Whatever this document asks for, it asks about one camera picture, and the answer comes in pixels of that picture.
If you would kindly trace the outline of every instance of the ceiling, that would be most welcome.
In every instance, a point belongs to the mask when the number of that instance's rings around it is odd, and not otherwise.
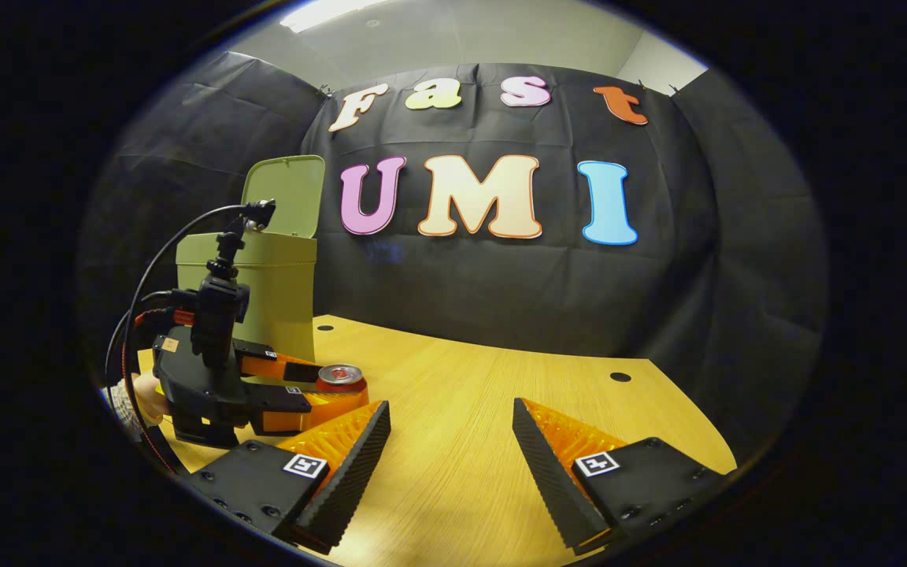
[[[388,0],[300,33],[278,23],[285,13],[224,48],[336,90],[394,72],[473,62],[618,76],[643,35],[583,0]],[[379,23],[367,25],[371,20]]]

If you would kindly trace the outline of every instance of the sleeve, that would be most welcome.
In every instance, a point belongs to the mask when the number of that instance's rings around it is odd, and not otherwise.
[[[133,441],[138,441],[139,436],[142,435],[142,427],[138,423],[138,420],[135,419],[135,409],[132,408],[132,402],[128,395],[128,388],[125,387],[125,383],[122,380],[121,383],[113,385],[110,388],[102,388],[100,394],[104,396],[104,402],[108,403],[110,406],[110,401],[107,399],[107,391],[111,390],[111,396],[114,398],[114,413],[118,417],[118,421],[121,422],[125,430],[128,431],[128,434],[131,436]],[[147,427],[156,426],[162,422],[163,416],[152,417],[147,415],[147,413],[142,412],[142,421],[145,422]]]

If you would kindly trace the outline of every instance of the soft orange finger pad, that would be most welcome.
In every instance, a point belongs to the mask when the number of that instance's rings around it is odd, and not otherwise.
[[[627,445],[626,442],[605,434],[598,428],[593,428],[579,420],[566,416],[565,413],[558,413],[554,409],[545,408],[540,403],[523,399],[530,416],[533,417],[537,427],[540,428],[541,434],[551,445],[551,450],[558,457],[558,462],[565,467],[569,473],[572,482],[575,482],[580,491],[586,495],[587,492],[580,486],[576,480],[576,475],[572,474],[572,463],[579,457],[593,455],[602,451],[611,451]]]
[[[331,477],[335,475],[335,471],[342,465],[345,456],[348,456],[349,451],[359,439],[359,435],[362,435],[366,424],[370,421],[370,417],[373,417],[380,403],[379,401],[370,403],[368,406],[362,406],[353,412],[335,417],[327,423],[319,424],[281,442],[278,444],[278,448],[328,461],[331,470],[328,471],[328,476],[321,482],[320,487],[317,487],[317,492],[320,492],[320,489],[328,484]]]

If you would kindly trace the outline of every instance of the blue letter i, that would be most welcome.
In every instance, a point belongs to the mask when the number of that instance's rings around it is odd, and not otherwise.
[[[581,161],[576,169],[590,184],[590,214],[583,236],[598,244],[632,244],[639,235],[629,225],[622,180],[629,172],[607,161]]]

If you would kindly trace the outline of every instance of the white wall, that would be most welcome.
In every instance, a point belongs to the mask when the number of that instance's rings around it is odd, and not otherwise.
[[[708,67],[691,55],[644,31],[616,76],[630,83],[641,80],[647,89],[671,96],[674,90],[670,85],[681,89],[706,69]]]

